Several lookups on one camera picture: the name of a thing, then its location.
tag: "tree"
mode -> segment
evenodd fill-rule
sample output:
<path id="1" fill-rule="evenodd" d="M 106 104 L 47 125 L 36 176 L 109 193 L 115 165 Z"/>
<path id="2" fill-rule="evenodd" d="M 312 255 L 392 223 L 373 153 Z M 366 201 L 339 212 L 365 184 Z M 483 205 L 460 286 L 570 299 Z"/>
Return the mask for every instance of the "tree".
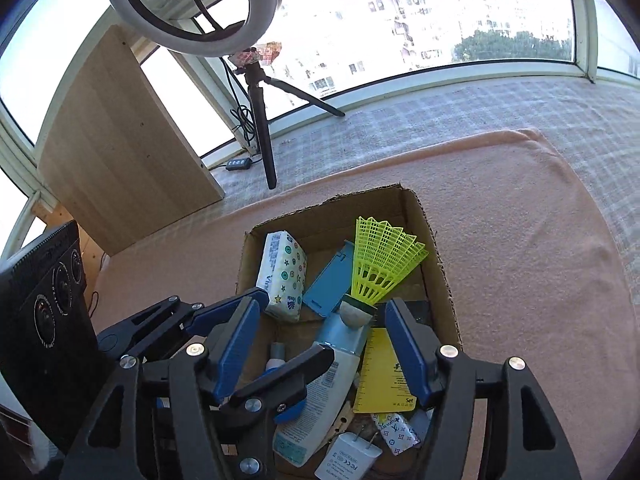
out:
<path id="1" fill-rule="evenodd" d="M 517 32 L 512 38 L 503 32 L 476 30 L 453 48 L 456 61 L 486 59 L 559 59 L 571 61 L 571 42 L 550 37 L 536 38 L 530 32 Z"/>

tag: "pink cloth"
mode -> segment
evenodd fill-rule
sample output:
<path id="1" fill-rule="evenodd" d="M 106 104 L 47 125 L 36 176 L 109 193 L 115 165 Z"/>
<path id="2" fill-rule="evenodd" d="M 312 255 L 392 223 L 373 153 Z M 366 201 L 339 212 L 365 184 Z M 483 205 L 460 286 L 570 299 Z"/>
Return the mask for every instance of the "pink cloth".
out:
<path id="1" fill-rule="evenodd" d="M 393 156 L 221 219 L 199 211 L 110 260 L 98 278 L 94 327 L 172 294 L 204 303 L 230 296 L 244 233 L 256 224 L 398 182 L 416 192 L 436 233 L 465 352 L 494 362 L 521 356 L 556 410 L 584 480 L 606 478 L 639 425 L 637 323 L 604 219 L 534 130 Z M 466 478 L 477 475 L 480 453 L 474 437 Z"/>

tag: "black speaker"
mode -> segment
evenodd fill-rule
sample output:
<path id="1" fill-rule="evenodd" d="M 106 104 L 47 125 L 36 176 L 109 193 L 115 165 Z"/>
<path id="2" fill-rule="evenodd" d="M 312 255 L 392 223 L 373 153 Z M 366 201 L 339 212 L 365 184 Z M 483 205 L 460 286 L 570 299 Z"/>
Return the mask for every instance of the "black speaker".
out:
<path id="1" fill-rule="evenodd" d="M 64 453 L 113 367 L 98 350 L 85 288 L 75 221 L 0 263 L 0 372 Z"/>

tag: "tripod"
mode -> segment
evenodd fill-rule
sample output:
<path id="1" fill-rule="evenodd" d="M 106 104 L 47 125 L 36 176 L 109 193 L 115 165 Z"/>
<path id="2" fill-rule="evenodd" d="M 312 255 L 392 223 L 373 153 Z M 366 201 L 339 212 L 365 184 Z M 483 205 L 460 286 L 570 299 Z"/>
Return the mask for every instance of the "tripod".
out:
<path id="1" fill-rule="evenodd" d="M 344 112 L 338 110 L 324 101 L 314 97 L 311 94 L 303 92 L 299 88 L 296 88 L 289 83 L 280 81 L 274 77 L 270 77 L 264 73 L 263 68 L 260 66 L 260 62 L 255 61 L 249 63 L 238 70 L 237 74 L 244 74 L 244 79 L 248 86 L 249 101 L 251 103 L 251 110 L 254 114 L 255 121 L 255 138 L 258 143 L 258 152 L 262 153 L 262 161 L 264 163 L 264 173 L 267 176 L 267 186 L 269 189 L 275 189 L 276 187 L 276 169 L 273 163 L 273 152 L 271 151 L 271 137 L 269 136 L 269 121 L 267 120 L 267 112 L 264 107 L 264 92 L 261 86 L 258 84 L 261 81 L 267 83 L 267 85 L 274 86 L 280 90 L 289 94 L 295 95 L 300 99 L 304 99 L 322 108 L 322 110 L 329 112 L 336 117 L 344 117 Z"/>

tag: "tissue pack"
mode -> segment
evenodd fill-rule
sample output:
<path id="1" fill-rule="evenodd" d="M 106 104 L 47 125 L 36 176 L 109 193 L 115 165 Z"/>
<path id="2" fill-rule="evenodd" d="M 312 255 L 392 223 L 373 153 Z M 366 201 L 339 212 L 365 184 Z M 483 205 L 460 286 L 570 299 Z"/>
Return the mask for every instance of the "tissue pack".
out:
<path id="1" fill-rule="evenodd" d="M 267 234 L 255 285 L 269 295 L 267 314 L 283 321 L 300 318 L 306 254 L 286 231 Z"/>

